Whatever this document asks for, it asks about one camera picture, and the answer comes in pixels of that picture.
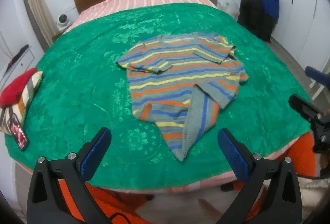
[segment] green blanket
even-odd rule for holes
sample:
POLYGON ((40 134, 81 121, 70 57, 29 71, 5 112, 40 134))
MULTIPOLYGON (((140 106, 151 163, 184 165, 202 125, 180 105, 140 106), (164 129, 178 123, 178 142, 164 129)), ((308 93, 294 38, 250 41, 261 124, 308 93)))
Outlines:
POLYGON ((296 93, 308 99, 286 65, 253 34, 220 10, 199 4, 169 4, 126 10, 82 24, 62 35, 38 64, 44 79, 24 129, 30 145, 21 152, 6 135, 15 160, 33 169, 36 160, 77 152, 101 127, 112 143, 91 183, 117 189, 182 186, 230 171, 217 145, 227 127, 251 152, 267 156, 309 129, 288 105, 296 93), (136 120, 126 71, 115 61, 133 43, 156 35, 216 32, 237 46, 249 80, 209 130, 178 161, 158 128, 136 120))

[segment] silver bolt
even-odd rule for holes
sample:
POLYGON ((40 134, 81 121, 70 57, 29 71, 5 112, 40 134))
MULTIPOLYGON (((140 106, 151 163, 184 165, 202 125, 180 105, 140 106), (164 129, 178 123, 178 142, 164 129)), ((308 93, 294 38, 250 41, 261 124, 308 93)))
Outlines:
POLYGON ((77 156, 77 154, 75 154, 74 152, 69 153, 69 155, 68 155, 68 159, 69 159, 69 160, 73 160, 76 156, 77 156))
POLYGON ((260 160, 262 158, 262 156, 259 153, 254 153, 253 158, 256 159, 256 160, 260 160))
POLYGON ((286 156, 284 158, 284 161, 286 161, 287 163, 291 163, 292 162, 292 160, 291 160, 291 158, 289 156, 286 156))
POLYGON ((45 157, 39 157, 38 163, 41 164, 45 160, 45 157))

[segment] striped pillow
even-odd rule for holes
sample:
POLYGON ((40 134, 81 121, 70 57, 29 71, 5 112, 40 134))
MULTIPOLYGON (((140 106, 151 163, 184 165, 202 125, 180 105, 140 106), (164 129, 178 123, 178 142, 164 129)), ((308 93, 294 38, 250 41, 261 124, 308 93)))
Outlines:
POLYGON ((0 109, 0 131, 11 135, 8 127, 8 120, 10 116, 15 113, 17 118, 23 127, 26 112, 29 109, 29 105, 33 99, 33 95, 37 92, 42 80, 42 72, 36 72, 25 85, 21 98, 17 104, 0 109))

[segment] smartphone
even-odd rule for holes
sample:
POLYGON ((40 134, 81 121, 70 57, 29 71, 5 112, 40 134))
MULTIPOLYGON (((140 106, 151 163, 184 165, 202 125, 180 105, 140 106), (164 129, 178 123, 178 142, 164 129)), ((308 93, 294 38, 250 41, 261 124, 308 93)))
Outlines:
POLYGON ((29 144, 29 139, 25 135, 17 115, 13 113, 8 120, 8 127, 11 134, 13 135, 16 144, 19 146, 21 151, 24 151, 29 144))

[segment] gray floor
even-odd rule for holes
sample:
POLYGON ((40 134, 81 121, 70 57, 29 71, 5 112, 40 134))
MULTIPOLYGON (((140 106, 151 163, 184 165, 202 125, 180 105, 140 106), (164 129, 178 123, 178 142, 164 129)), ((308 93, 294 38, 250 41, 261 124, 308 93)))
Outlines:
MULTIPOLYGON (((267 44, 287 65, 294 77, 311 97, 316 92, 318 86, 315 86, 314 89, 309 88, 311 80, 305 76, 303 69, 280 44, 275 40, 272 40, 271 43, 267 44)), ((314 104, 321 110, 326 110, 329 107, 329 103, 324 93, 321 93, 317 97, 314 104)), ((31 176, 20 166, 16 165, 15 177, 19 204, 23 209, 23 213, 26 214, 26 202, 31 176)), ((219 211, 225 212, 235 199, 236 195, 236 192, 224 193, 220 191, 218 187, 190 193, 156 195, 154 200, 148 202, 147 205, 139 209, 137 213, 144 219, 155 224, 211 224, 214 222, 202 213, 197 204, 197 199, 204 198, 219 211)))

